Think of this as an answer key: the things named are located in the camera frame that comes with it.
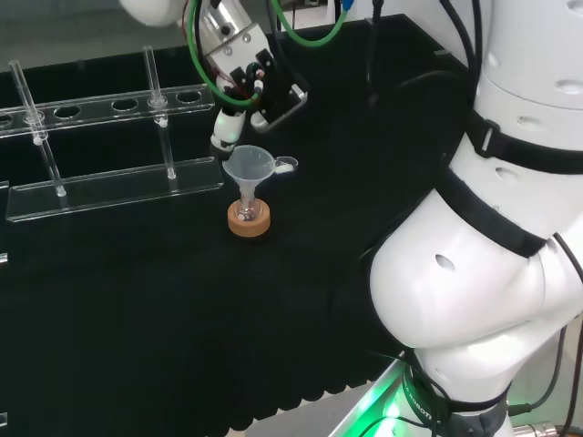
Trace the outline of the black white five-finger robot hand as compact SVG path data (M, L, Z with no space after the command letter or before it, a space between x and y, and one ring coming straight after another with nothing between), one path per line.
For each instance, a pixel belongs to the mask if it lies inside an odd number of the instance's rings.
M193 35L212 85L224 97L251 102L234 105L220 98L210 136L210 153L217 160L230 157L246 127L266 133L307 102L308 87L284 63L277 44L260 25L213 25L201 18Z

